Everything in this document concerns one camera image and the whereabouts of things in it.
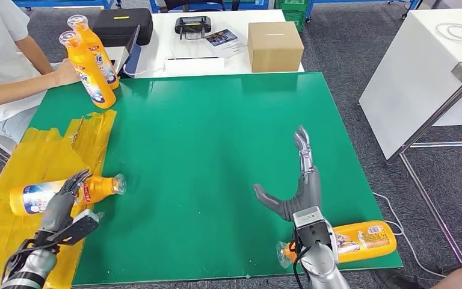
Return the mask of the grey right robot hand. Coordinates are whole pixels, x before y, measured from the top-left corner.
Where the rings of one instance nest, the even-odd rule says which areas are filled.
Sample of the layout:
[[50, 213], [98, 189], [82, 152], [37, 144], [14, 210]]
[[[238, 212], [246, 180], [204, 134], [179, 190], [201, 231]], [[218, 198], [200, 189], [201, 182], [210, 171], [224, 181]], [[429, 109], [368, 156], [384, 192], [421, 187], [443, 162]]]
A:
[[303, 126], [300, 125], [294, 133], [294, 140], [300, 159], [300, 175], [295, 195], [288, 200], [280, 200], [268, 194], [260, 184], [253, 185], [257, 200], [288, 222], [293, 221], [294, 213], [320, 207], [322, 204], [321, 180], [313, 163], [310, 138]]

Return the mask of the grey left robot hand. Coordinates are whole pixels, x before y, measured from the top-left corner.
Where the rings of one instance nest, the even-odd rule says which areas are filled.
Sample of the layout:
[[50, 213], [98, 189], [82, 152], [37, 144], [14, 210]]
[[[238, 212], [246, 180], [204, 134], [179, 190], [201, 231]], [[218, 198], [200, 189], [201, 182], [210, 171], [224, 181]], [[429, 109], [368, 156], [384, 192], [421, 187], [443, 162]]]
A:
[[82, 183], [92, 175], [85, 169], [67, 179], [60, 190], [54, 194], [42, 214], [39, 230], [46, 232], [59, 232], [63, 226], [70, 222], [70, 214], [75, 203], [75, 194]]

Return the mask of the person's right hand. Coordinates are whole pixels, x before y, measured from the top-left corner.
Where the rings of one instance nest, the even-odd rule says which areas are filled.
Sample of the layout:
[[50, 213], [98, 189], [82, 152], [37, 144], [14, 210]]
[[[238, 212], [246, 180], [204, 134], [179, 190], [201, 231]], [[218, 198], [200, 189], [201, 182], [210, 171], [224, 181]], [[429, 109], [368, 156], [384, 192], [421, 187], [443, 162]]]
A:
[[68, 58], [65, 58], [58, 66], [57, 70], [53, 71], [52, 74], [54, 87], [70, 85], [81, 81], [72, 62]]

